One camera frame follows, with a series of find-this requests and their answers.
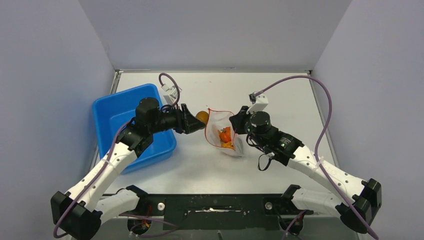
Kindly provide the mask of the orange toy pumpkin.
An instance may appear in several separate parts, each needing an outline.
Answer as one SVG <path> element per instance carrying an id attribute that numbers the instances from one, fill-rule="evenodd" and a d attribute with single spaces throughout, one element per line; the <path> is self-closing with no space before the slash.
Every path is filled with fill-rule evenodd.
<path id="1" fill-rule="evenodd" d="M 226 142 L 232 141 L 231 127 L 228 126 L 228 127 L 225 127 L 223 129 L 219 130 L 218 135 L 219 135 L 219 138 L 222 142 L 226 143 Z"/>

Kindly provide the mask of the round brown fried ball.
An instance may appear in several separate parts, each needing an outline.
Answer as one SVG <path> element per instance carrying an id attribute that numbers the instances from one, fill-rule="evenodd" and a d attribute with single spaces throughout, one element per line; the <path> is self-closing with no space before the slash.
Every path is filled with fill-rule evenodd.
<path id="1" fill-rule="evenodd" d="M 196 114 L 196 119 L 198 119 L 199 121 L 201 121 L 202 123 L 204 123 L 205 125 L 208 124 L 209 121 L 209 113 L 206 111 L 199 111 Z"/>

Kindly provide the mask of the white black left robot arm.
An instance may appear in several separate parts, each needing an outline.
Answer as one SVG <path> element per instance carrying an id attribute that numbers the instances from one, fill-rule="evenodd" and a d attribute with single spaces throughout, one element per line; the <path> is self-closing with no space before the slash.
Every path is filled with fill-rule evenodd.
<path id="1" fill-rule="evenodd" d="M 103 194 L 153 143 L 154 134 L 167 130 L 191 134 L 205 126 L 190 113 L 186 104 L 162 111 L 156 98 L 143 98 L 135 109 L 135 116 L 119 128 L 100 162 L 66 192 L 57 191 L 52 196 L 54 238 L 70 235 L 77 240 L 90 240 L 102 224 L 141 206 L 147 193 L 135 186 L 106 198 Z"/>

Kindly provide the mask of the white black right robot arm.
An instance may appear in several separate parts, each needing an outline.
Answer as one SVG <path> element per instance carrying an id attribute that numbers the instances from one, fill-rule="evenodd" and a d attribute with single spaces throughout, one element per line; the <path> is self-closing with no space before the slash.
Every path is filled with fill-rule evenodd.
<path id="1" fill-rule="evenodd" d="M 351 175 L 318 156 L 302 141 L 280 131 L 271 124 L 270 115 L 264 111 L 249 113 L 248 107 L 229 118 L 238 135 L 246 135 L 249 146 L 263 152 L 268 160 L 303 173 L 327 189 L 312 191 L 292 184 L 281 199 L 282 209 L 289 214 L 297 210 L 313 211 L 339 218 L 351 230 L 377 234 L 371 228 L 382 206 L 382 185 L 370 178 L 364 180 Z"/>

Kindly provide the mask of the yellow fried food piece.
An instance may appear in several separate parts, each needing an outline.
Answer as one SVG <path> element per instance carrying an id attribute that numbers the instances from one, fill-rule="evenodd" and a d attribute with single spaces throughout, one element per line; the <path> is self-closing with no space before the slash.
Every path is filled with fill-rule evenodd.
<path id="1" fill-rule="evenodd" d="M 221 143 L 221 147 L 222 147 L 222 148 L 227 148 L 227 149 L 235 150 L 235 147 L 233 146 L 232 141 L 222 142 L 222 143 Z"/>

